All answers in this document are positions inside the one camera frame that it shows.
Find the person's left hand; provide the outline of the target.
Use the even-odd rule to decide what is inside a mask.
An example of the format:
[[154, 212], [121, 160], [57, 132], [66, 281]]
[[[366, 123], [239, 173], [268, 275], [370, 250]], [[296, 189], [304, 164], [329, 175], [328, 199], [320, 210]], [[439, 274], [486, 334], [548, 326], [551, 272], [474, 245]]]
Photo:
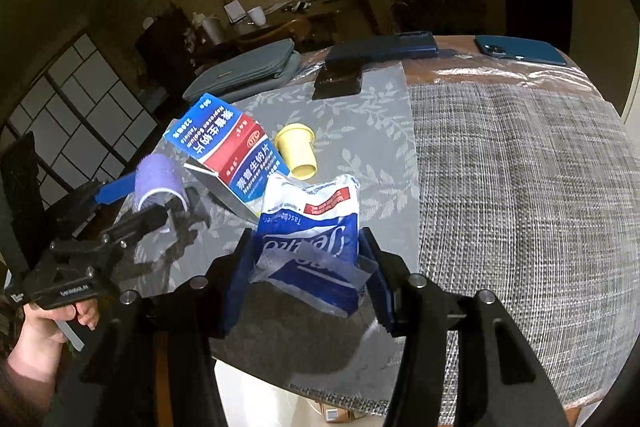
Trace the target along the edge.
[[17, 344], [8, 358], [14, 373], [38, 383], [54, 381], [66, 336], [58, 322], [73, 322], [88, 329], [96, 328], [100, 319], [99, 303], [89, 299], [53, 310], [43, 310], [35, 303], [23, 308], [25, 320]]

